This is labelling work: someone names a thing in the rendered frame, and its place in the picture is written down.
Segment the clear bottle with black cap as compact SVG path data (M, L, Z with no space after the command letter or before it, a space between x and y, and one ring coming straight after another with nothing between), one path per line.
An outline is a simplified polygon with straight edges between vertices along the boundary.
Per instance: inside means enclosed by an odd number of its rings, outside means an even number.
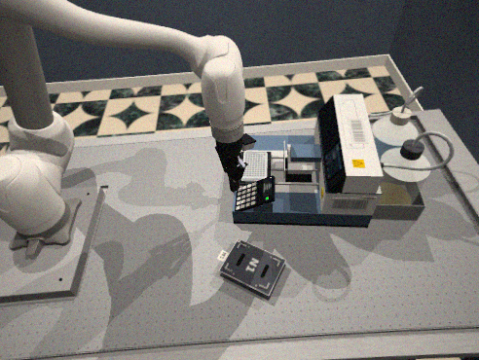
M380 162L413 167L429 167L430 163L422 155L424 144L419 141L413 147L414 139L404 141L401 148L393 148L383 153ZM380 184L382 195L378 204L412 205L431 170L417 171L395 167L384 167Z

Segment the grey curved hose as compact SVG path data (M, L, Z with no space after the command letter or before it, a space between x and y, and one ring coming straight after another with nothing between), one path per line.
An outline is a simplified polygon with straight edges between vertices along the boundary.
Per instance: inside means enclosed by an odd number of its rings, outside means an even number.
M441 137L442 139L444 139L447 144L449 145L449 148L450 148L450 154L448 156L448 158L446 160L444 160L442 163L438 164L438 165L435 165L435 166L429 166L429 167L413 167L413 166L406 166L406 165L399 165L399 164L391 164L391 163L384 163L384 167L396 167L396 168L402 168L402 169L409 169L409 170L419 170L419 171L423 171L423 170L433 170L433 169L437 169L437 168L440 168L444 165L446 165L448 162L450 162L450 160L453 158L454 156L454 152L455 152L455 148L454 148L454 144L453 142L449 139L448 136L440 133L440 132L435 132L435 131L428 131L428 132L424 132L420 135L418 135L418 137L414 140L414 143L413 143L413 147L416 147L417 143L419 142L419 140L425 136L428 136L428 135L435 135L435 136L438 136L438 137Z

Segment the white curved hose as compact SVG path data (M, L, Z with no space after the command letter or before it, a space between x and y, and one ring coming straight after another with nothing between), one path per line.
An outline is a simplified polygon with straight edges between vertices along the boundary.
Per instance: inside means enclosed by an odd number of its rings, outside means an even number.
M409 97L408 99L405 101L404 105L401 106L402 107L402 110L400 113L403 113L406 106L409 105L411 102L413 102L420 94L421 92L423 91L423 87L419 87L417 88ZM417 93L418 92L418 93ZM417 94L416 94L417 93ZM415 95L416 94L416 95ZM415 95L415 96L414 96ZM413 97L414 96L414 97ZM412 98L413 97L413 98ZM412 98L412 99L411 99ZM411 99L411 100L410 100ZM409 102L410 101L410 102ZM409 103L408 103L409 102ZM392 112L392 111L391 111ZM387 112L387 113L383 113L383 114L371 114L371 117L381 117L381 116L386 116L386 115L390 115L391 112Z

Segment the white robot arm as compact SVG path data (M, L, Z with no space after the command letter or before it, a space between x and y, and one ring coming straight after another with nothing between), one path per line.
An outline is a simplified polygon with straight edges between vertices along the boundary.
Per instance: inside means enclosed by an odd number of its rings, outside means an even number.
M243 68L230 38L194 37L93 13L66 0L0 0L0 79L14 114L8 122L10 154L23 155L0 157L0 218L17 231L12 250L29 243L26 256L32 259L46 245L67 245L82 204L60 197L74 133L52 110L31 26L92 45L180 55L201 79L213 138L221 143L242 138L243 151L254 148L256 140L243 134Z

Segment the dark grey rectangular frame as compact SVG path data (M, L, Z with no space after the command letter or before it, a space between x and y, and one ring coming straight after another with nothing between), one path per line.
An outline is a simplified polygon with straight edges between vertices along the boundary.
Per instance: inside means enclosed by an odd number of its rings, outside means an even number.
M220 276L269 300L285 262L279 256L238 238L219 272Z

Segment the white label with black text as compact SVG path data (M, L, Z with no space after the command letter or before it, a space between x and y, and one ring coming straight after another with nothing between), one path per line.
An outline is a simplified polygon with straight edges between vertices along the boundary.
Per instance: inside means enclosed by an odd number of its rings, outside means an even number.
M221 260L221 261L225 261L226 257L228 256L229 253L225 252L225 251L221 251L220 255L218 256L217 259Z

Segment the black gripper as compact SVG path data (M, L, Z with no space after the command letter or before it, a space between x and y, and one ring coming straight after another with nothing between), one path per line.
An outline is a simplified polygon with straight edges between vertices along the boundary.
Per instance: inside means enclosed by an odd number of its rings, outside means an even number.
M233 143L216 141L215 149L222 163L225 173L228 173L230 190L235 192L240 188L239 180L242 178L247 162L241 160L242 138Z

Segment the white plastic bottle with liquid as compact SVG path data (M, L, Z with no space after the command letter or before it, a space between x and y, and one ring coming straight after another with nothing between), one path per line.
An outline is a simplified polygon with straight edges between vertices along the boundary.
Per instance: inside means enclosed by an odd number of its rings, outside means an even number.
M418 137L417 129L409 123L412 112L402 107L392 110L390 117L382 118L374 122L372 133L378 153L379 160L384 152L393 148L401 148L406 139Z

